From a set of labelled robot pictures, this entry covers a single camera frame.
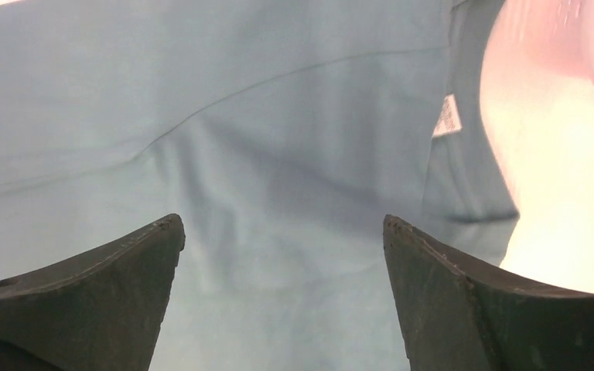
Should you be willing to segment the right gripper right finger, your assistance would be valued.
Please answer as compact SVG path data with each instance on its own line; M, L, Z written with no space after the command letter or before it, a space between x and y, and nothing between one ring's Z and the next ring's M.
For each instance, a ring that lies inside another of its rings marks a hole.
M594 294L534 281L399 217L384 256L413 370L594 370Z

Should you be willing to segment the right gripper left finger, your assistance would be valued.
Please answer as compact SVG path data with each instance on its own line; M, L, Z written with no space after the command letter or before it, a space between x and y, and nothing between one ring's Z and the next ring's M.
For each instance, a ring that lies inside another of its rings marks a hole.
M0 281L0 370L147 370L185 233L169 214Z

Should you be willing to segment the grey-blue t shirt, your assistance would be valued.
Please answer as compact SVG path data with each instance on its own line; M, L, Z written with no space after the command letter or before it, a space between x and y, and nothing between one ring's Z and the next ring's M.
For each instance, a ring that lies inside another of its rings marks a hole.
M178 213L154 370L406 370L384 216L492 264L500 1L0 6L0 278Z

